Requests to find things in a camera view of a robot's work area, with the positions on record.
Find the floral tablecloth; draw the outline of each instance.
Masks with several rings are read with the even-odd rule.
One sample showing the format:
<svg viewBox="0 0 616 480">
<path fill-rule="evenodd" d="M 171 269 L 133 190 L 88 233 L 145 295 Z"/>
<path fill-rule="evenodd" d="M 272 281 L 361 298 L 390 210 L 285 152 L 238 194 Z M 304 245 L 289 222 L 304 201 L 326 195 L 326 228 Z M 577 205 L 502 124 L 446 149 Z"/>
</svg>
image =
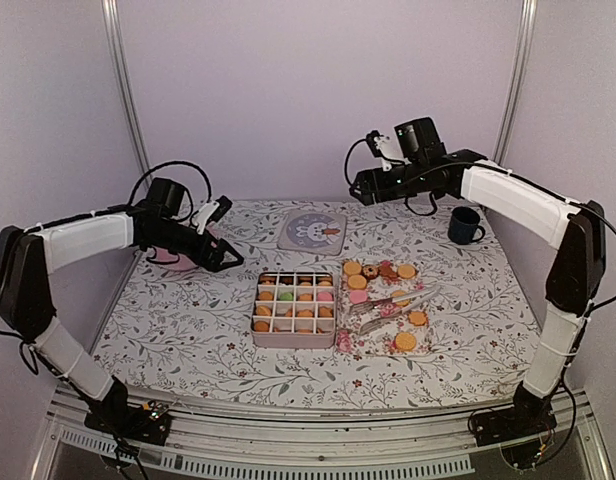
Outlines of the floral tablecloth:
<svg viewBox="0 0 616 480">
<path fill-rule="evenodd" d="M 129 384 L 233 402 L 336 409 L 451 406 L 508 397 L 528 367 L 539 328 L 504 252 L 486 237 L 459 247 L 446 228 L 454 205 L 416 217 L 401 202 L 235 202 L 215 231 L 245 257 L 218 274 L 177 273 L 142 260 L 93 352 Z M 277 248 L 285 212 L 348 217 L 339 257 Z M 412 263 L 431 302 L 433 348 L 416 358 L 257 348 L 249 333 L 256 278 L 266 269 L 339 272 L 343 258 Z"/>
</svg>

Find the gray wall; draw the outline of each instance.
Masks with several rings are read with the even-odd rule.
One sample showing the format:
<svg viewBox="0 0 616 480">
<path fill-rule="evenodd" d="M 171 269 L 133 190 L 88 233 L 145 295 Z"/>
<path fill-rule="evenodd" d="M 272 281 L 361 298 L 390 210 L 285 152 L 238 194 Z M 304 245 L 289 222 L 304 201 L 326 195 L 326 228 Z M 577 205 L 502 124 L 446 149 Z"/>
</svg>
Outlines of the gray wall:
<svg viewBox="0 0 616 480">
<path fill-rule="evenodd" d="M 0 1 L 0 229 L 126 200 L 138 175 L 97 1 Z M 129 252 L 52 278 L 69 330 L 93 340 Z M 56 381 L 0 337 L 0 480 L 24 478 Z"/>
<path fill-rule="evenodd" d="M 535 38 L 506 166 L 573 198 L 595 199 L 616 226 L 616 1 L 539 2 Z M 537 316 L 554 258 L 541 240 L 493 218 Z M 616 241 L 598 298 L 616 293 Z M 593 316 L 575 361 L 616 474 L 616 304 Z"/>
<path fill-rule="evenodd" d="M 373 128 L 431 115 L 449 149 L 490 155 L 521 5 L 126 0 L 119 11 L 152 163 L 193 160 L 233 198 L 324 199 L 347 197 L 344 155 Z M 366 151 L 353 164 L 378 166 Z"/>
</svg>

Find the pink macaron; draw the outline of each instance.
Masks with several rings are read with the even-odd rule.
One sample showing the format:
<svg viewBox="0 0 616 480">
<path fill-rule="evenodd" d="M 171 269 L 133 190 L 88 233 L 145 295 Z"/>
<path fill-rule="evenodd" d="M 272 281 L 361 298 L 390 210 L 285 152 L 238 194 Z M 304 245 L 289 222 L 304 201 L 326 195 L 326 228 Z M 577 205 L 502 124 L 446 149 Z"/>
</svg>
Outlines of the pink macaron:
<svg viewBox="0 0 616 480">
<path fill-rule="evenodd" d="M 350 292 L 350 301 L 353 304 L 364 303 L 366 300 L 368 300 L 368 294 L 365 290 L 352 290 Z"/>
<path fill-rule="evenodd" d="M 330 293 L 330 292 L 319 292 L 317 294 L 317 301 L 318 302 L 332 302 L 333 301 L 332 293 Z"/>
</svg>

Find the mug handle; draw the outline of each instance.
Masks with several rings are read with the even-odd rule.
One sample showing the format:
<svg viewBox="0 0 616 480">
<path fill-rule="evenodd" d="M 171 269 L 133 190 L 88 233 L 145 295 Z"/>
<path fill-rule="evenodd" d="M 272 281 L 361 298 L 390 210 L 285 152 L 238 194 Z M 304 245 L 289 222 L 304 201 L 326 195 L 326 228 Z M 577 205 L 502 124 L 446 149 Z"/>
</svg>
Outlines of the mug handle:
<svg viewBox="0 0 616 480">
<path fill-rule="evenodd" d="M 479 238 L 473 238 L 470 243 L 476 243 L 481 241 L 485 236 L 486 236 L 486 229 L 484 227 L 482 227 L 481 225 L 477 225 L 477 231 L 481 232 L 481 237 Z"/>
</svg>

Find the dark blue mug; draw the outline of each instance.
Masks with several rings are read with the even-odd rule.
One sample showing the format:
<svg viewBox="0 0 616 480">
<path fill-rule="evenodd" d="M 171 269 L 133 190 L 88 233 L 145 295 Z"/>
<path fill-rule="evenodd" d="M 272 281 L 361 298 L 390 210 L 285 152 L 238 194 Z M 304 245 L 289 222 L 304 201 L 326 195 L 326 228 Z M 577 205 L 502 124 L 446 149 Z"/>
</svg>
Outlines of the dark blue mug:
<svg viewBox="0 0 616 480">
<path fill-rule="evenodd" d="M 486 235 L 486 230 L 479 225 L 479 220 L 481 220 L 479 214 L 472 208 L 454 208 L 450 216 L 448 238 L 457 245 L 468 245 L 469 243 L 478 242 Z M 481 236 L 474 238 L 477 230 L 481 232 Z"/>
</svg>

